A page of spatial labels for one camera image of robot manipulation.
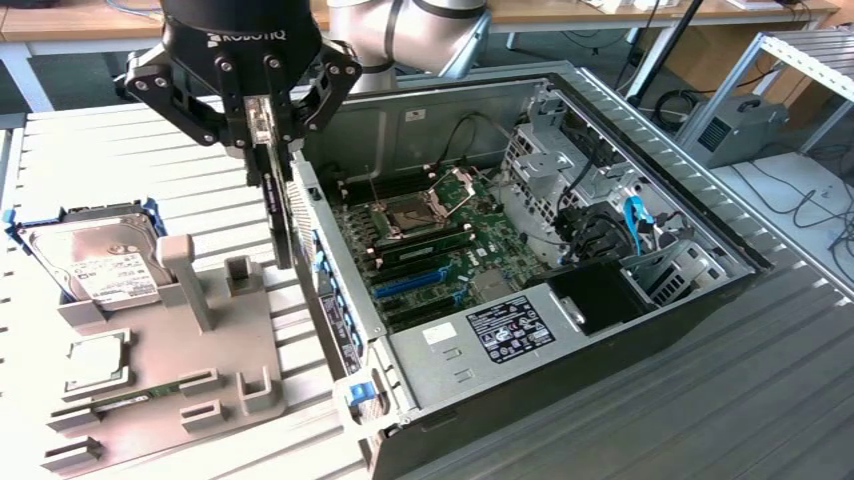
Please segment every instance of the pcie slot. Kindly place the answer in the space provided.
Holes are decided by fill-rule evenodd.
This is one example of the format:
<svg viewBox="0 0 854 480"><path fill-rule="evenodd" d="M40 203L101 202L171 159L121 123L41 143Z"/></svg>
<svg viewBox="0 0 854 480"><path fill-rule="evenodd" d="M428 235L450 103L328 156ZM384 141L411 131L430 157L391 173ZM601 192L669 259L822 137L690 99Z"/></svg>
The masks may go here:
<svg viewBox="0 0 854 480"><path fill-rule="evenodd" d="M415 290L416 288L426 287L427 285L432 285L434 283L440 283L448 276L448 267L442 267L435 272L423 273L410 279L387 285L384 287L379 287L374 290L374 298L380 299L386 297L391 297L392 295L398 295L399 293L408 292L410 290Z"/></svg>

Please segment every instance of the hard drive label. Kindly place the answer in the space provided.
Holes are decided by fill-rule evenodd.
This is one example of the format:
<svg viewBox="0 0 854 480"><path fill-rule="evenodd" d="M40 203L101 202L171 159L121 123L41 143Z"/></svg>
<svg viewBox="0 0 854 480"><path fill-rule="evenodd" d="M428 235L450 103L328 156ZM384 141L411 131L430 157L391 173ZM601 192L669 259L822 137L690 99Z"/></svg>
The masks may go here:
<svg viewBox="0 0 854 480"><path fill-rule="evenodd" d="M466 318L495 363L503 363L555 341L526 296L492 305Z"/></svg>
<svg viewBox="0 0 854 480"><path fill-rule="evenodd" d="M72 263L69 270L92 300L100 304L157 292L157 283L139 253Z"/></svg>

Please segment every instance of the metal grating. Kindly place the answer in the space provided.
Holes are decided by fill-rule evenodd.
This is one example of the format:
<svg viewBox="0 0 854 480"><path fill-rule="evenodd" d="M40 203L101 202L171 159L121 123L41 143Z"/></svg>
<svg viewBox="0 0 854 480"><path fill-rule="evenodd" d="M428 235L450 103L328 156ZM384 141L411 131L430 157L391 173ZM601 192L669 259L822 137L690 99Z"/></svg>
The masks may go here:
<svg viewBox="0 0 854 480"><path fill-rule="evenodd" d="M846 27L762 35L762 50L854 101L854 34Z"/></svg>
<svg viewBox="0 0 854 480"><path fill-rule="evenodd" d="M706 131L703 131L703 134L699 136L697 141L710 152L714 152L721 146L721 143L723 143L723 139L730 133L730 130L730 126L723 123L718 117L715 117L711 119L711 123L706 127Z"/></svg>

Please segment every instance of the wooden desk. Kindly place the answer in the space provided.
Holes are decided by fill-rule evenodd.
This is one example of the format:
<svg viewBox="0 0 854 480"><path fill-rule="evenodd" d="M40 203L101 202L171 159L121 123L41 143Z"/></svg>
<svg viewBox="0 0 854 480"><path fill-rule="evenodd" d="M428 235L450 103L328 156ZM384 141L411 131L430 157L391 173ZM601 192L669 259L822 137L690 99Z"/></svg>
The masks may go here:
<svg viewBox="0 0 854 480"><path fill-rule="evenodd" d="M155 0L123 1L136 8L156 4ZM815 17L813 23L818 24L837 7L826 0L806 1ZM687 5L689 0L683 0L678 7L662 9L655 14L650 26L662 28L662 31L630 92L641 85L650 71ZM311 0L311 6L322 30L328 30L326 0ZM492 13L491 31L514 33L508 48L512 48L516 34L522 32L639 28L646 25L650 16L650 12L633 7L625 7L609 15L576 0L490 0L488 6ZM785 22L789 17L787 10L743 11L726 0L706 0L691 24L767 24ZM35 55L149 48L159 41L160 21L119 12L105 5L104 0L63 0L61 6L53 9L9 10L0 33L5 38L5 43L0 44L0 60L7 64L31 109L39 112L53 110L53 106L29 66L29 58Z"/></svg>
<svg viewBox="0 0 854 480"><path fill-rule="evenodd" d="M0 27L3 26L3 22L5 21L5 14L9 10L9 7L0 7ZM0 32L0 42L3 41L3 32Z"/></svg>

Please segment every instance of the motherboard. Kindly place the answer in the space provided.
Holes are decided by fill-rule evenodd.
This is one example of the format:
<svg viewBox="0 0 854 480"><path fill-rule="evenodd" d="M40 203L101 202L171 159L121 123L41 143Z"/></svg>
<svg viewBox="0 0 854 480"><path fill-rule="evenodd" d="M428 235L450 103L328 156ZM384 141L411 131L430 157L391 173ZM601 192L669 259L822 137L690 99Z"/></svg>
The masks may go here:
<svg viewBox="0 0 854 480"><path fill-rule="evenodd" d="M446 167L432 185L334 215L376 310L406 330L523 289L547 270L476 171Z"/></svg>

